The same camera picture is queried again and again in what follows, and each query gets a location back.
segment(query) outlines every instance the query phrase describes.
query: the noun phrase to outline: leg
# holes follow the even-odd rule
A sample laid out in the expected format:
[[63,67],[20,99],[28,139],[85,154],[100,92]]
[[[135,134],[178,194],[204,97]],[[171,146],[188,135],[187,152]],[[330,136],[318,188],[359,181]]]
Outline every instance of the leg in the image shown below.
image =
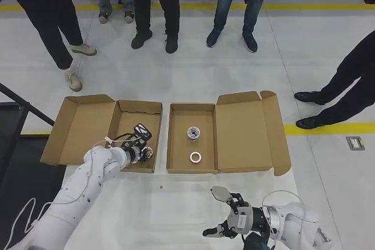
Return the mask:
[[177,35],[179,33],[179,18],[181,10],[179,0],[160,0],[165,17],[165,33],[167,35]]
[[150,29],[150,0],[135,0],[135,21],[138,32]]
[[122,5],[124,6],[124,11],[134,11],[135,4],[133,0],[122,0]]
[[72,0],[57,0],[58,27],[70,45],[83,44],[78,17]]
[[323,110],[317,117],[323,124],[345,121],[375,103],[375,64],[356,85],[335,105]]
[[63,43],[57,26],[57,14],[55,11],[53,12],[53,6],[36,0],[18,0],[18,2],[39,32],[46,49],[56,62],[58,68],[69,68],[73,57],[69,54],[67,47]]
[[264,0],[248,0],[246,11],[244,12],[243,36],[253,33],[263,2]]
[[214,29],[219,33],[224,29],[232,0],[218,0],[214,17]]
[[331,82],[325,86],[320,97],[330,102],[360,78],[374,62],[375,31],[366,36],[343,60]]
[[110,0],[99,0],[99,8],[101,12],[112,13],[113,7],[111,6]]

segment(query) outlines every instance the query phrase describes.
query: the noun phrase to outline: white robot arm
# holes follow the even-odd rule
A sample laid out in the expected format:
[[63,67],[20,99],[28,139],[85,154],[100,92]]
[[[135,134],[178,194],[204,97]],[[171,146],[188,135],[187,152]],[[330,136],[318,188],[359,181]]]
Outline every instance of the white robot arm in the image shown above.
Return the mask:
[[10,250],[60,250],[101,193],[106,181],[116,177],[129,163],[145,161],[153,154],[146,147],[151,133],[142,125],[135,127],[121,147],[93,147],[84,164],[60,189],[46,213],[32,226],[22,241]]
[[303,205],[296,202],[286,206],[252,207],[240,194],[230,193],[225,187],[214,186],[211,192],[215,199],[231,207],[231,213],[222,224],[205,230],[202,234],[205,237],[233,239],[242,234],[244,250],[269,250],[269,238],[281,241],[292,250],[329,250],[332,247],[332,241],[318,226],[318,215],[309,207],[305,207],[306,212]]

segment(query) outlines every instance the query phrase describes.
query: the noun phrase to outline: open cardboard box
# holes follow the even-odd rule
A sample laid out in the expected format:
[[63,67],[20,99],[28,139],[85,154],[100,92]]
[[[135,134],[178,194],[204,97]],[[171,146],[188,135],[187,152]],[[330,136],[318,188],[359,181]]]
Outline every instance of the open cardboard box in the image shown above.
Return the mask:
[[[217,104],[172,103],[169,114],[169,173],[249,172],[274,168],[281,176],[291,167],[278,98],[272,91],[218,97]],[[197,141],[187,130],[200,129]],[[194,164],[192,152],[202,159]]]
[[80,165],[83,156],[98,141],[133,133],[142,123],[152,133],[147,146],[153,156],[146,162],[130,164],[123,171],[153,173],[156,162],[163,105],[160,102],[115,101],[105,94],[65,97],[51,131],[41,162],[53,165]]

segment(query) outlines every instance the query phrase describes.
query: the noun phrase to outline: blue jeans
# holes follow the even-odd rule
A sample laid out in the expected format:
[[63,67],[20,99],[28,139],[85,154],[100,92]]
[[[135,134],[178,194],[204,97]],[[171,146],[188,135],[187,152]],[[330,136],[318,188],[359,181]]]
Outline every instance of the blue jeans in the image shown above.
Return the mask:
[[[253,33],[263,2],[264,0],[247,0],[246,11],[244,12],[243,35]],[[232,0],[218,0],[214,18],[214,29],[216,31],[221,32],[224,29],[231,4]]]
[[[122,5],[125,11],[133,11],[135,9],[133,0],[122,0]],[[110,0],[99,0],[99,7],[101,12],[112,13],[113,11]]]

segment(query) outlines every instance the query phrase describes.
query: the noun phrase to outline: yellow floor line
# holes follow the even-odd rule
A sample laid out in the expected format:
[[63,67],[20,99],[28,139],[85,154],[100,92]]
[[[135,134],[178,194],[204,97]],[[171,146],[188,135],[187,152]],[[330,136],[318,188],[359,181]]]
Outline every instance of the yellow floor line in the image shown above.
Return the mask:
[[[210,10],[215,9],[216,4],[181,4],[181,9],[190,10]],[[122,9],[118,4],[113,5],[115,10]],[[158,3],[152,5],[152,9],[160,9]],[[232,4],[231,9],[245,9],[245,4]],[[97,11],[99,7],[95,4],[76,5],[78,11]],[[375,10],[375,4],[264,4],[264,10],[303,10],[303,11],[316,11],[316,10]],[[19,5],[0,5],[0,11],[22,11]]]
[[[339,123],[312,130],[299,129],[294,124],[284,125],[287,136],[316,136],[323,134],[375,134],[375,122]],[[50,134],[44,132],[24,132],[23,135]]]

